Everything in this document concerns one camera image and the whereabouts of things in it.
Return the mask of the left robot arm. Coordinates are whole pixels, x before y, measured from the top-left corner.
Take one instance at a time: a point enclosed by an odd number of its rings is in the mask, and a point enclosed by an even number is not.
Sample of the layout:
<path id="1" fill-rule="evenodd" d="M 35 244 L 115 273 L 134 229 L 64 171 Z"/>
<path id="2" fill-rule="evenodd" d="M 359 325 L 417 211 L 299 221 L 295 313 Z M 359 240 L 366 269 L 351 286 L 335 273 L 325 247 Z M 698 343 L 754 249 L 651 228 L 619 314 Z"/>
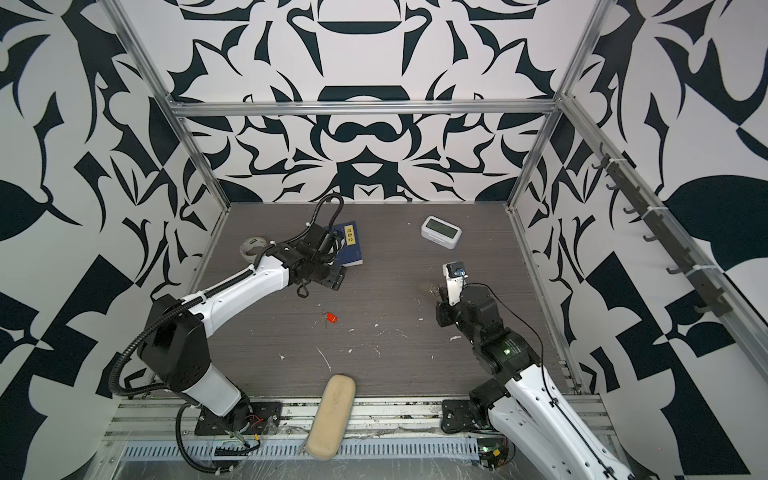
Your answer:
<path id="1" fill-rule="evenodd" d="M 157 318 L 132 340 L 108 377 L 114 395 L 132 397 L 170 391 L 201 409 L 226 433 L 241 433 L 252 414 L 247 395 L 212 362 L 208 340 L 225 323 L 265 297 L 296 286 L 301 298 L 317 283 L 337 290 L 345 267 L 335 259 L 342 233 L 310 225 L 300 236 L 267 245 L 239 273 L 181 299 L 166 296 Z"/>

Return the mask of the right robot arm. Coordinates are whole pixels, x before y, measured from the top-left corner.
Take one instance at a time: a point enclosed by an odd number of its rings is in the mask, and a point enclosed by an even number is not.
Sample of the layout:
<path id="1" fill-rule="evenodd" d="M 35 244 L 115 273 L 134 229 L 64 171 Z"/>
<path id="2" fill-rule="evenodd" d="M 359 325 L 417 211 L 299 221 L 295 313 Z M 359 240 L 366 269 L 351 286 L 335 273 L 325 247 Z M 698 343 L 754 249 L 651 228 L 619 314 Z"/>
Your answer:
<path id="1" fill-rule="evenodd" d="M 634 474 L 590 430 L 551 379 L 542 354 L 506 327 L 489 288 L 438 290 L 436 320 L 455 326 L 489 373 L 465 409 L 449 408 L 446 433 L 490 430 L 504 435 L 546 479 L 631 479 Z"/>

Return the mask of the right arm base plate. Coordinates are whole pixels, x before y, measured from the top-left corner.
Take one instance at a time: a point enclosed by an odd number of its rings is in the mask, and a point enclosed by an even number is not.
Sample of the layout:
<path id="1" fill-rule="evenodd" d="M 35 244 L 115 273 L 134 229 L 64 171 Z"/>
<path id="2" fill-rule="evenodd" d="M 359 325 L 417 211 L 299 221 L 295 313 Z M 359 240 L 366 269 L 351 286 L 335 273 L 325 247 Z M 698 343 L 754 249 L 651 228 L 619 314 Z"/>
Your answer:
<path id="1" fill-rule="evenodd" d="M 445 434 L 495 431 L 489 410 L 489 403 L 477 399 L 443 400 L 440 429 Z"/>

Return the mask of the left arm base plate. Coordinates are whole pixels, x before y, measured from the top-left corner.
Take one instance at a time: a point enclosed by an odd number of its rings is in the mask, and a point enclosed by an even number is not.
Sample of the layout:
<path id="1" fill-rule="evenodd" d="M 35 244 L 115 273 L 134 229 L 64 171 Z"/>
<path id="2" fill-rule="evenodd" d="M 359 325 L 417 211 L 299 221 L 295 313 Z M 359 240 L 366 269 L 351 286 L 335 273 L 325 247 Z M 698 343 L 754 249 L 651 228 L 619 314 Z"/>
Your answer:
<path id="1" fill-rule="evenodd" d="M 256 401 L 248 406 L 240 402 L 224 417 L 218 417 L 208 408 L 202 407 L 194 433 L 197 436 L 235 432 L 242 435 L 263 434 L 280 425 L 282 407 L 279 401 Z"/>

